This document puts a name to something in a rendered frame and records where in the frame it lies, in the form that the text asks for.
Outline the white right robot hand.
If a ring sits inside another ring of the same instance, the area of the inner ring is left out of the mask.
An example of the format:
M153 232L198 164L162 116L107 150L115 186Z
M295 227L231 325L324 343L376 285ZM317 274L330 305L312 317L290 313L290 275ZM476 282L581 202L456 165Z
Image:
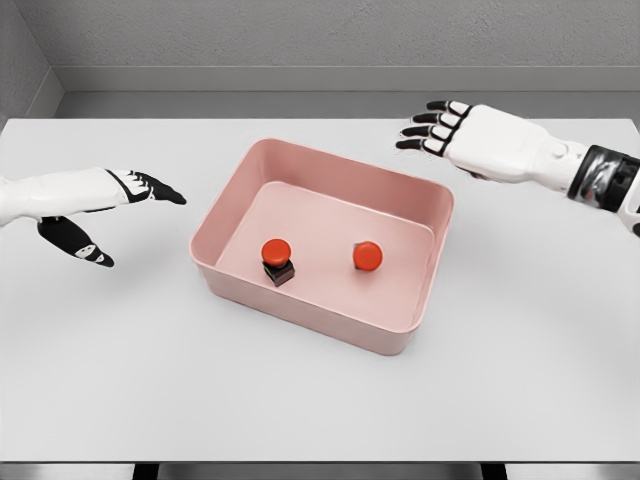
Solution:
M535 157L549 138L542 127L486 105L431 101L396 142L448 160L476 178L521 183L533 178Z

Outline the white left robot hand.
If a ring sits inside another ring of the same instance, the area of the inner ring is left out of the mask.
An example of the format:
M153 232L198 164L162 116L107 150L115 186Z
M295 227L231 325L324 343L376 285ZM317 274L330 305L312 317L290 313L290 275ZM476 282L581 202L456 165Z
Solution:
M41 237L58 249L74 258L111 268L114 260L70 216L146 200L186 203L182 194L146 173L90 168L37 178L25 212L37 221Z

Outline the pink rectangular basket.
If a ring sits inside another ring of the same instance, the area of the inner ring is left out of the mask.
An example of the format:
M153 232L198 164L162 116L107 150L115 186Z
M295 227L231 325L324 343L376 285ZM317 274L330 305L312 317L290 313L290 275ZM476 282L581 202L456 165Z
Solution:
M454 197L428 180L279 139L254 143L196 229L190 254L218 296L382 354L424 316ZM289 243L294 277L275 287L261 249ZM381 266L358 270L373 241Z

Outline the red button industrial switch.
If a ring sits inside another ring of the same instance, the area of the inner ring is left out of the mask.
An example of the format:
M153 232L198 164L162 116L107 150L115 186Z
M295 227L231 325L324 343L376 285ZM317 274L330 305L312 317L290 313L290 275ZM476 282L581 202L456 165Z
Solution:
M279 238L270 239L262 246L263 268L275 287L283 285L295 275L291 253L289 243Z
M362 241L353 245L352 261L356 269L372 272L383 262L383 251L373 241Z

